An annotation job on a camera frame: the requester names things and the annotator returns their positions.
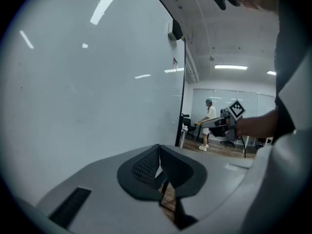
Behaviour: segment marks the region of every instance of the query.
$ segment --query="white sneaker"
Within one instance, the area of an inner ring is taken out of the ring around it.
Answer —
[[[202,150],[202,151],[204,151],[204,152],[206,152],[206,151],[207,151],[207,148],[206,148],[206,147],[204,147],[204,146],[199,146],[199,149],[200,149],[200,150]]]

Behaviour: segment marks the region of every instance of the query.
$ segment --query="ceiling light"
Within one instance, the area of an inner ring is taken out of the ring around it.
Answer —
[[[91,17],[90,23],[97,25],[98,22],[100,21],[101,17],[104,15],[105,10],[108,8],[108,6],[111,4],[112,1],[113,0],[101,0],[98,3],[98,5],[97,5],[92,17]]]
[[[175,69],[167,69],[165,70],[166,73],[171,73],[171,72],[177,72],[177,71],[183,71],[184,68],[175,68]]]
[[[276,72],[273,72],[273,71],[269,71],[267,72],[267,74],[276,76]]]
[[[215,68],[228,68],[228,69],[244,69],[246,70],[248,67],[244,66],[233,66],[233,65],[216,65]]]
[[[24,31],[20,30],[20,34],[21,36],[24,38],[25,42],[27,43],[28,47],[30,47],[31,49],[33,49],[33,45],[31,44],[31,42],[28,40],[27,36],[25,35]]]
[[[137,76],[137,77],[135,77],[135,79],[140,79],[140,78],[143,78],[143,77],[148,77],[148,76],[151,76],[151,75],[141,75],[141,76]]]

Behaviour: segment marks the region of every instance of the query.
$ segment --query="cable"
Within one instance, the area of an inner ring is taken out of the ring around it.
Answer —
[[[245,142],[243,140],[243,136],[240,137],[242,142],[243,142],[243,145],[244,145],[244,155],[245,155],[245,158],[246,158],[246,147],[245,147]]]

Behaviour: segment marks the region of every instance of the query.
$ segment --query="white ceiling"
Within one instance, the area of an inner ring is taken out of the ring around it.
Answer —
[[[275,77],[266,73],[274,70],[273,53],[279,31],[276,15],[234,7],[228,2],[227,9],[222,11],[213,0],[161,1],[180,23],[190,49],[190,70],[195,72],[193,66],[196,67],[199,80],[275,83]],[[248,69],[216,70],[215,64],[242,65]],[[186,79],[189,83],[198,81],[189,72]]]

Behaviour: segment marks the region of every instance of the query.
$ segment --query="black speaker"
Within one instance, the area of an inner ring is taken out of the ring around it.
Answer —
[[[177,22],[177,20],[173,19],[173,22],[169,23],[168,35],[171,38],[171,40],[174,40],[174,41],[177,41],[182,38],[183,33],[181,30],[180,24]]]

